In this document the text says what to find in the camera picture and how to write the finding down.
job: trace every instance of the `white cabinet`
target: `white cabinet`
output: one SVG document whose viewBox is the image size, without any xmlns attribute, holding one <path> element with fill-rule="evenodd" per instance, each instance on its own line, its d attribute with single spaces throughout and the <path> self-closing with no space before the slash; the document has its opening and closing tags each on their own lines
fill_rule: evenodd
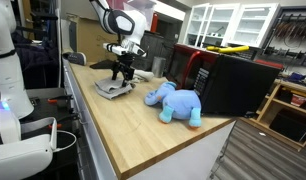
<svg viewBox="0 0 306 180">
<path fill-rule="evenodd" d="M 227 41 L 225 40 L 225 45 L 239 44 L 261 48 L 278 8 L 278 3 L 242 5 L 236 17 L 236 26 Z"/>
<path fill-rule="evenodd" d="M 238 8 L 239 4 L 193 6 L 183 43 L 201 48 L 224 45 Z"/>
</svg>

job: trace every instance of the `stuffed elephant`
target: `stuffed elephant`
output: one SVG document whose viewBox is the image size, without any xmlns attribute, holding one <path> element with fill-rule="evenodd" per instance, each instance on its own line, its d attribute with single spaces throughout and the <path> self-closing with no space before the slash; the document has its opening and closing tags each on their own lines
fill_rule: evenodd
<svg viewBox="0 0 306 180">
<path fill-rule="evenodd" d="M 163 83 L 159 89 L 150 91 L 145 97 L 145 104 L 151 106 L 162 103 L 163 111 L 159 118 L 164 123 L 169 123 L 173 118 L 189 119 L 192 128 L 201 126 L 201 102 L 193 90 L 175 90 L 173 82 Z"/>
</svg>

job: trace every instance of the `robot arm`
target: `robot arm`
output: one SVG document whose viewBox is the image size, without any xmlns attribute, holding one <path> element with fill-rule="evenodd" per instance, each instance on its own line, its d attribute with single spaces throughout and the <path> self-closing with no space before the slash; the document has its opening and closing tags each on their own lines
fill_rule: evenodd
<svg viewBox="0 0 306 180">
<path fill-rule="evenodd" d="M 132 54 L 145 56 L 146 53 L 140 47 L 140 41 L 143 37 L 146 18 L 136 10 L 122 11 L 113 10 L 105 0 L 90 0 L 96 13 L 99 16 L 100 24 L 104 31 L 110 34 L 124 36 L 119 44 L 104 44 L 103 47 L 117 55 Z"/>
</svg>

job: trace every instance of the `white wall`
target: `white wall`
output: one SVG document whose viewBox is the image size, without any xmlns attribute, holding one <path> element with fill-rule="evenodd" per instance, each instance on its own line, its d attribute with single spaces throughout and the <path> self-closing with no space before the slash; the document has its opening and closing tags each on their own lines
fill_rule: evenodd
<svg viewBox="0 0 306 180">
<path fill-rule="evenodd" d="M 229 4 L 229 3 L 241 3 L 241 4 L 258 4 L 258 3 L 279 3 L 280 6 L 306 6 L 306 0 L 181 0 L 183 4 L 192 6 L 204 3 L 210 4 Z M 184 18 L 179 42 L 182 43 L 184 39 L 184 34 L 188 25 L 188 20 L 190 17 L 191 11 L 186 12 L 186 16 Z M 302 66 L 293 66 L 289 67 L 285 74 L 291 74 L 292 72 L 299 72 L 301 74 L 306 74 L 306 68 Z"/>
</svg>

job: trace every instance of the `cabinet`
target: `cabinet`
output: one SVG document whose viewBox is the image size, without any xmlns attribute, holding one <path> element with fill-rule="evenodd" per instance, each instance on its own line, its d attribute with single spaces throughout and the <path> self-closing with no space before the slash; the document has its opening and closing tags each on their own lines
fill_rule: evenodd
<svg viewBox="0 0 306 180">
<path fill-rule="evenodd" d="M 278 3 L 242 5 L 225 45 L 241 44 L 261 48 L 278 8 Z"/>
<path fill-rule="evenodd" d="M 183 43 L 200 48 L 223 45 L 238 8 L 239 4 L 193 6 Z"/>
<path fill-rule="evenodd" d="M 292 138 L 294 134 L 288 136 L 283 132 L 281 133 L 275 130 L 277 129 L 275 128 L 277 127 L 276 121 L 281 120 L 278 116 L 283 111 L 297 114 L 297 117 L 293 118 L 295 120 L 293 124 L 303 125 L 303 120 L 306 121 L 306 102 L 299 107 L 291 104 L 293 93 L 306 97 L 306 87 L 291 82 L 276 80 L 272 87 L 272 92 L 264 98 L 260 108 L 256 112 L 256 117 L 244 119 L 244 121 L 300 151 L 306 145 L 306 130 L 302 134 L 304 138 L 300 140 L 294 140 Z M 286 124 L 287 121 L 283 121 L 280 126 L 285 126 Z M 296 126 L 288 128 L 290 129 L 286 130 L 298 130 Z"/>
</svg>

